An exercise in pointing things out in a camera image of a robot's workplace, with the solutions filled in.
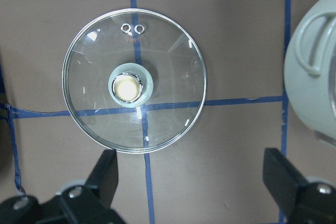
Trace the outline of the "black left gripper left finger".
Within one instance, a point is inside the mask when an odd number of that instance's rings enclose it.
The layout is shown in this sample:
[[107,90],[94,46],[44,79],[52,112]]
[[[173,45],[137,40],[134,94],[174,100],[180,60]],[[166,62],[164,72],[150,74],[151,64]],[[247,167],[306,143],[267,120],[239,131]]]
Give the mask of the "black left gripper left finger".
[[123,223],[111,209],[118,186],[115,150],[102,152],[84,184],[67,187],[45,203],[32,195],[1,203],[1,223]]

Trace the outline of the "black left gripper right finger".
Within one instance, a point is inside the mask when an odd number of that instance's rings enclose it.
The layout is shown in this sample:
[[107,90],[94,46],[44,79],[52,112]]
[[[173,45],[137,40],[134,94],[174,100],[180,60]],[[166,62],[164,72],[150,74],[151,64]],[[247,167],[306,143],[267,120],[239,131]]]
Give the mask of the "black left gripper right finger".
[[263,182],[287,223],[335,223],[335,187],[308,181],[277,148],[266,148]]

